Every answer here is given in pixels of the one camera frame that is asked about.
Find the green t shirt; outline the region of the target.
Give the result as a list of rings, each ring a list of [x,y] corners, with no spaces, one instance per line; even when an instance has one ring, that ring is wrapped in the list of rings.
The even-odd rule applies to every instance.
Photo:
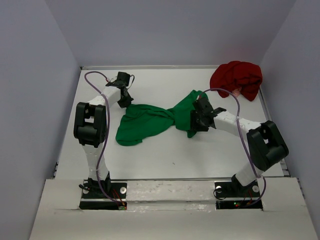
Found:
[[[149,104],[131,104],[120,120],[115,135],[116,142],[125,147],[135,146],[172,126],[185,131],[187,137],[192,138],[196,132],[191,130],[191,111],[195,109],[193,102],[198,97],[208,96],[200,90],[192,90],[174,107],[168,109]]]

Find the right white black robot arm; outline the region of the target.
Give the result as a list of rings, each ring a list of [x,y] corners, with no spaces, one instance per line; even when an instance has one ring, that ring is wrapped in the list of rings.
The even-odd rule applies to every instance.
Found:
[[[241,118],[222,107],[213,108],[205,97],[194,101],[193,107],[190,112],[192,132],[207,132],[213,128],[237,136],[249,160],[230,181],[217,184],[217,199],[244,197],[264,172],[288,156],[289,149],[273,121],[260,123]]]

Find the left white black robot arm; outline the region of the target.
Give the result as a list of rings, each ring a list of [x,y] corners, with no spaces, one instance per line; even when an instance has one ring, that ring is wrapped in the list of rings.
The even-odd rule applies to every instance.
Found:
[[[99,74],[105,78],[104,89],[98,89],[89,81],[90,74]],[[102,72],[90,71],[84,74],[84,80],[98,95],[88,102],[79,102],[75,109],[73,136],[85,152],[89,169],[86,183],[79,187],[115,203],[117,200],[109,196],[112,184],[104,158],[110,132],[111,106],[118,104],[123,109],[132,103],[134,99],[129,94],[129,89],[135,76],[119,71],[112,81]]]

